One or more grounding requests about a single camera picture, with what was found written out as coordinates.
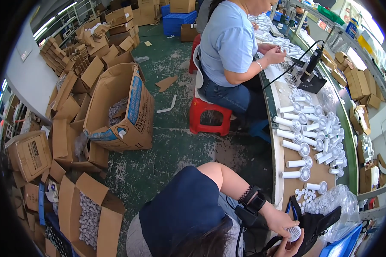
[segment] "paper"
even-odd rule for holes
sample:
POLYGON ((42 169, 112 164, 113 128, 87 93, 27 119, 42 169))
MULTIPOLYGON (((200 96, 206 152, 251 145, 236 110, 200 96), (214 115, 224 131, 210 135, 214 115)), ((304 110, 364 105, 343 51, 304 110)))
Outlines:
POLYGON ((162 113, 162 112, 171 111, 173 109, 173 107, 175 106, 176 97, 177 97, 177 95, 173 96, 172 106, 170 108, 167 108, 167 109, 164 109, 164 110, 158 110, 157 113, 159 114, 159 113, 162 113))
POLYGON ((156 83, 156 86, 160 87, 159 92, 164 92, 166 89, 168 89, 175 81, 177 80, 177 76, 174 77, 168 77, 164 80, 161 80, 156 83))

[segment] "blue plastic stool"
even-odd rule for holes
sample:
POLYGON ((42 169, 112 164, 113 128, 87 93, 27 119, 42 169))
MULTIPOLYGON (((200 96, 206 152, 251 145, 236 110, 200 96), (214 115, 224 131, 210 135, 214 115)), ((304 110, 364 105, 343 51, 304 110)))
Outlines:
POLYGON ((266 142, 272 143, 272 141, 270 140, 270 136, 263 131, 263 129, 267 125, 269 125, 268 120, 253 122, 250 125, 249 135, 252 137, 256 137, 256 136, 261 137, 266 142))

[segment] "white wall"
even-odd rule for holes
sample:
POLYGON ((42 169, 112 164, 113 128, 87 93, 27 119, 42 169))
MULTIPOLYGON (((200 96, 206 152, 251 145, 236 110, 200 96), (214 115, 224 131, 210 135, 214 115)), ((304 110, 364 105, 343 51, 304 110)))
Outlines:
POLYGON ((5 78, 21 102, 43 121, 50 123, 46 118, 46 109, 58 77, 39 54, 39 47, 28 22, 24 24, 11 53, 5 78), (23 62, 21 55, 25 51, 31 52, 23 62))

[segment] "power cord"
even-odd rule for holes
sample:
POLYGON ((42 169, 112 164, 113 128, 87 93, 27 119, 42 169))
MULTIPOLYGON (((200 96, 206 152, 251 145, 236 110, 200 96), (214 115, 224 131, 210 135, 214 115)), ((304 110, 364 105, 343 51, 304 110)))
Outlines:
MULTIPOLYGON (((299 60, 302 60, 302 58, 309 52, 310 49, 312 49, 312 47, 314 47, 317 43, 319 42, 323 42, 323 45, 324 45, 324 41, 322 39, 320 40, 317 40, 313 45, 311 45, 309 47, 309 49, 304 53, 302 54, 302 56, 299 58, 299 60)), ((263 87, 262 91, 264 91, 268 86, 270 86, 270 84, 272 84, 273 82, 275 82, 276 80, 278 80, 280 77, 282 77, 283 75, 285 75, 291 68, 293 68, 294 66, 296 65, 296 63, 294 63, 292 66, 290 66, 285 72, 283 72, 280 76, 278 76, 276 79, 273 79, 269 84, 267 84, 265 87, 263 87)))

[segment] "wristwatch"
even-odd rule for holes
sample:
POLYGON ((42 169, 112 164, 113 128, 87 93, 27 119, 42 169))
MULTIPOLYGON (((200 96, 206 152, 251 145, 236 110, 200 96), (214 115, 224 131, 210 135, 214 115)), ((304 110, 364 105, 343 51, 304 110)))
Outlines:
POLYGON ((265 196, 262 193, 260 193, 260 188, 257 186, 253 186, 252 189, 249 191, 249 193, 242 201, 242 205, 247 210, 251 211, 253 214, 256 214, 257 212, 259 212, 259 210, 263 207, 265 203, 266 203, 265 196), (257 192, 257 195, 252 199, 250 203, 248 203, 256 192, 257 192))

